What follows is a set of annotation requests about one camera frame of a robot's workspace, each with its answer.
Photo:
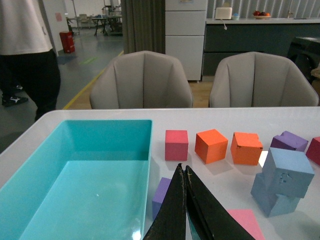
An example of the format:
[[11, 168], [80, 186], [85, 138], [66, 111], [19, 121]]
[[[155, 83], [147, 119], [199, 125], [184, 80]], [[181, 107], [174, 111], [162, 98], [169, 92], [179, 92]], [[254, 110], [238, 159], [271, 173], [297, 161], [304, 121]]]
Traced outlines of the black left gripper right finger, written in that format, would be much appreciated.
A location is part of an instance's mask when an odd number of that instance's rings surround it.
[[201, 240], [253, 240], [222, 206], [190, 166], [184, 171], [186, 207]]

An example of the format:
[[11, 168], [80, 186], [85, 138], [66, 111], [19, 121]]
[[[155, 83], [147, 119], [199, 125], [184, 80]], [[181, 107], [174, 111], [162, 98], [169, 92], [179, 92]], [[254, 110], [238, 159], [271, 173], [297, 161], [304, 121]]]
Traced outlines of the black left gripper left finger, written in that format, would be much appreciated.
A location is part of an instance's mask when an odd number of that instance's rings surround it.
[[145, 240], [184, 240], [186, 238], [187, 187], [185, 172], [179, 163], [155, 220]]

